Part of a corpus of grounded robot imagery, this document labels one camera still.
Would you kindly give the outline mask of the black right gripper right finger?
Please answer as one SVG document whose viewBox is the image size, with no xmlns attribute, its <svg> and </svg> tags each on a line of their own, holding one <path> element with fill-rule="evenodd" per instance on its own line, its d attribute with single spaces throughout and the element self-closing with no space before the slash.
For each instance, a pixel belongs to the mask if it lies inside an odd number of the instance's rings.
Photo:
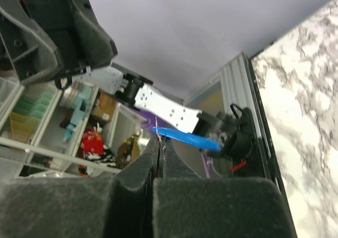
<svg viewBox="0 0 338 238">
<path fill-rule="evenodd" d="M 262 177 L 203 179 L 162 142 L 153 182 L 154 237 L 295 237 L 277 186 Z"/>
</svg>

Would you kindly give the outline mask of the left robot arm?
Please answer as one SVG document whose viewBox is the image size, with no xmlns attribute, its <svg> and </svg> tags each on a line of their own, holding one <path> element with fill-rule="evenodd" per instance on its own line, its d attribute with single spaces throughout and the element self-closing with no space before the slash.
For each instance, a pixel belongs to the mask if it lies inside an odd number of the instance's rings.
<svg viewBox="0 0 338 238">
<path fill-rule="evenodd" d="M 244 165 L 255 151 L 251 111 L 231 104 L 212 116 L 162 95 L 151 80 L 113 62 L 114 40 L 100 26 L 89 0 L 1 0 L 1 58 L 24 85 L 53 82 L 66 90 L 92 83 L 134 110 L 170 124 L 165 137 L 180 139 L 212 158 Z"/>
</svg>

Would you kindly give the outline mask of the blue plastic key tag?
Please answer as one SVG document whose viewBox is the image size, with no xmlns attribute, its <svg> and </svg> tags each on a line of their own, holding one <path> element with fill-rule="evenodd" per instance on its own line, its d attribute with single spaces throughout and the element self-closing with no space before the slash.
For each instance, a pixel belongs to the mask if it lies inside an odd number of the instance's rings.
<svg viewBox="0 0 338 238">
<path fill-rule="evenodd" d="M 206 137 L 185 133 L 176 129 L 165 127 L 159 127 L 158 132 L 160 136 L 183 142 L 198 149 L 215 152 L 221 151 L 221 145 L 217 141 L 211 140 Z"/>
</svg>

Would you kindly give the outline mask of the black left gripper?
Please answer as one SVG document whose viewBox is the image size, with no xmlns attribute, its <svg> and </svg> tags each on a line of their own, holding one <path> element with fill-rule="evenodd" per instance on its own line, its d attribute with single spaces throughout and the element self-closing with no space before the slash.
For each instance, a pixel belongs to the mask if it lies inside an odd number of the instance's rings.
<svg viewBox="0 0 338 238">
<path fill-rule="evenodd" d="M 79 41 L 93 69 L 118 54 L 89 0 L 1 0 L 1 70 L 22 85 L 68 78 L 79 67 Z"/>
</svg>

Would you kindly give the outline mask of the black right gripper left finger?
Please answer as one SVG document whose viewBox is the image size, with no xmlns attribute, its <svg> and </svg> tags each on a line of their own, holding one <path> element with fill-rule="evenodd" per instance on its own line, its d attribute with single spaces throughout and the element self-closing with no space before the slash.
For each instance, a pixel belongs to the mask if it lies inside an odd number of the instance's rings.
<svg viewBox="0 0 338 238">
<path fill-rule="evenodd" d="M 1 184 L 1 237 L 152 237 L 158 141 L 118 174 Z"/>
</svg>

